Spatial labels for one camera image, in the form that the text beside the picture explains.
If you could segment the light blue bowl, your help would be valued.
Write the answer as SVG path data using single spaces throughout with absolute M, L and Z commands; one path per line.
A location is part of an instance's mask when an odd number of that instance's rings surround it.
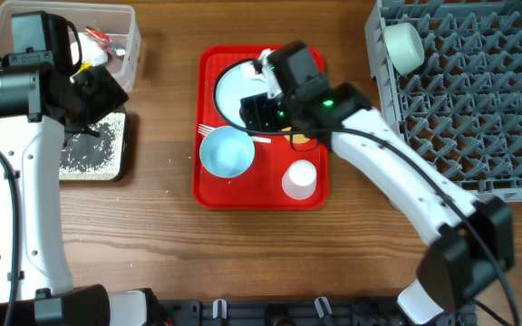
M 215 177 L 234 178 L 252 165 L 256 148 L 244 132 L 230 126 L 211 130 L 198 150 L 203 168 Z

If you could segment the red snack wrapper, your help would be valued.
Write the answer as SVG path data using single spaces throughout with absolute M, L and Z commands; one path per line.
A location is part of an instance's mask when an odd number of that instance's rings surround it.
M 126 54 L 126 48 L 123 44 L 114 42 L 110 36 L 104 34 L 90 26 L 85 28 L 88 35 L 108 54 L 123 57 Z

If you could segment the white napkin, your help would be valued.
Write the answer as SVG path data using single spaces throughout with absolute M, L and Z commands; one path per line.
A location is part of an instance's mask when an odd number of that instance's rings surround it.
M 92 66 L 104 65 L 108 62 L 108 54 L 86 33 L 78 33 L 80 43 L 71 43 L 72 63 L 82 61 L 82 64 Z

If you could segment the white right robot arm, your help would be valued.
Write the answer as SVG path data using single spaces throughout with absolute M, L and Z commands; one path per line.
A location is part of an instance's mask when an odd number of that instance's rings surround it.
M 402 312 L 423 325 L 454 313 L 493 282 L 517 303 L 504 275 L 515 264 L 513 215 L 500 198 L 478 200 L 406 145 L 367 97 L 349 83 L 274 98 L 256 91 L 239 101 L 239 117 L 255 134 L 290 128 L 318 139 L 379 188 L 427 245 L 415 280 L 398 296 Z

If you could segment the white plastic cup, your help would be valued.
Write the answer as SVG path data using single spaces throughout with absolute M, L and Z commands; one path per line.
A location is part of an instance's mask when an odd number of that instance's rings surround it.
M 295 200 L 309 198 L 316 189 L 317 171 L 308 160 L 295 161 L 282 177 L 282 189 Z

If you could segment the yellow plastic cup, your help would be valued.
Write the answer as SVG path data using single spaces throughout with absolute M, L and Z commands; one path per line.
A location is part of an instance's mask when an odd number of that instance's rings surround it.
M 304 134 L 285 135 L 288 142 L 292 142 L 294 145 L 304 145 L 313 143 L 312 139 L 307 138 Z

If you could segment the mint green bowl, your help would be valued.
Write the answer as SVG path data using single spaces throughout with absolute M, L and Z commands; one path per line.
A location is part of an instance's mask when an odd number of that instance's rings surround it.
M 425 61 L 422 40 L 410 23 L 387 26 L 383 32 L 387 53 L 400 75 L 414 72 Z

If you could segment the yellow wrapper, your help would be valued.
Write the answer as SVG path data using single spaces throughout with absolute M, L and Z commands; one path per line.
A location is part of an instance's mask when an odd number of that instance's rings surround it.
M 84 62 L 82 65 L 81 65 L 81 68 L 80 70 L 77 72 L 77 74 L 79 74 L 80 72 L 83 72 L 83 71 L 86 71 L 86 70 L 89 70 L 93 67 L 93 65 L 91 63 L 88 63 L 88 62 Z

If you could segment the light blue plate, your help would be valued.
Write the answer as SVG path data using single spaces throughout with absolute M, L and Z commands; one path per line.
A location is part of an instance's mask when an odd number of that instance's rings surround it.
M 253 61 L 254 59 L 247 58 L 229 65 L 217 77 L 213 90 L 214 105 L 219 115 L 242 128 L 246 126 L 239 115 L 240 101 L 259 93 L 267 94 L 268 91 L 267 82 L 249 80 L 239 70 L 242 63 Z

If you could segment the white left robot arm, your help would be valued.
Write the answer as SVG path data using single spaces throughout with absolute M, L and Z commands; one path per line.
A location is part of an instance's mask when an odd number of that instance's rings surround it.
M 63 245 L 59 167 L 67 131 L 128 99 L 98 66 L 71 76 L 49 63 L 0 68 L 0 325 L 151 325 L 147 289 L 75 287 Z

